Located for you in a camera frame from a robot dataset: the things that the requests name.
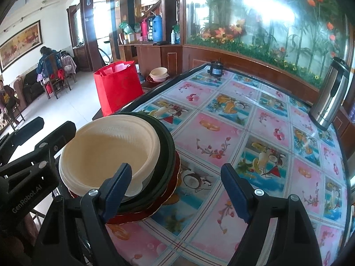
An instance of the red tote bag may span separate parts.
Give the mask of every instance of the red tote bag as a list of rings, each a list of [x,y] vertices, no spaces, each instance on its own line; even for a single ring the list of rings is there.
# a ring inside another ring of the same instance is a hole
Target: red tote bag
[[[104,116],[132,102],[143,94],[134,61],[118,61],[94,73],[99,101]]]

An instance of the red plate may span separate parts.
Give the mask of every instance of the red plate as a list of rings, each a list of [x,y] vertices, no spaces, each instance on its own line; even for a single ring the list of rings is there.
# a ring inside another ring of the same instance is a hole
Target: red plate
[[[110,219],[107,222],[107,225],[121,225],[129,222],[138,222],[152,216],[155,212],[158,211],[158,209],[160,208],[160,206],[162,206],[162,204],[168,201],[168,199],[175,192],[175,189],[178,184],[179,172],[180,172],[180,156],[176,152],[175,168],[174,168],[173,176],[170,179],[170,182],[165,192],[160,197],[158,197],[157,200],[155,200],[155,202],[144,211],[137,212],[137,213],[127,213],[123,215],[116,215],[114,218]]]
[[[164,81],[162,81],[162,82],[155,82],[155,81],[153,80],[153,78],[150,77],[149,75],[146,77],[146,80],[147,80],[148,82],[150,82],[150,83],[157,83],[157,84],[165,82],[166,79],[165,79]]]

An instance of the cream plastic bowl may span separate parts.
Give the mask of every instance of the cream plastic bowl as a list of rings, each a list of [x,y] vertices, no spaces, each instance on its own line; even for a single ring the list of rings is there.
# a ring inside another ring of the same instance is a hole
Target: cream plastic bowl
[[[160,153],[154,128],[131,115],[112,115],[79,129],[63,149],[59,173],[73,193],[83,196],[112,177],[122,163],[132,167],[132,181],[125,193],[133,197],[150,179]]]
[[[152,77],[153,81],[155,82],[164,82],[166,80],[167,77],[169,77],[169,75],[166,73],[164,76],[152,76],[150,75],[150,77]]]
[[[166,74],[168,72],[168,69],[164,68],[164,67],[159,67],[159,68],[155,68],[150,72],[150,76],[153,77],[157,77],[157,78],[162,78],[162,77],[166,77]]]

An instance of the glass table top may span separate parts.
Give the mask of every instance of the glass table top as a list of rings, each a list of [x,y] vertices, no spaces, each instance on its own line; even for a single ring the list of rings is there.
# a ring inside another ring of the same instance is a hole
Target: glass table top
[[[297,194],[308,212],[324,266],[336,258],[347,218],[344,161],[333,126],[319,130],[309,108],[259,81],[224,71],[196,72],[134,110],[161,121],[181,158],[181,183],[150,218],[107,227],[132,265],[227,265],[247,224],[222,185],[220,169],[271,196]],[[276,218],[258,265],[267,261]]]

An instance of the white floor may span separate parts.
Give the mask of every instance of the white floor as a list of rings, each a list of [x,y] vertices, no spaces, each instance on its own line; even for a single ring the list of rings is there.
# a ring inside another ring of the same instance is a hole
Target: white floor
[[[79,72],[76,74],[76,78],[76,83],[74,83],[73,79],[69,81],[72,90],[60,91],[58,100],[54,97],[54,94],[50,95],[51,99],[48,99],[46,94],[42,94],[22,112],[26,121],[22,121],[19,127],[38,116],[44,119],[44,127],[22,146],[19,146],[10,161],[33,151],[34,146],[40,140],[66,121],[74,122],[77,130],[92,121],[92,117],[100,109],[93,73]],[[9,126],[1,134],[1,137],[11,132],[13,130]],[[51,201],[52,198],[49,195],[35,209],[46,214]]]

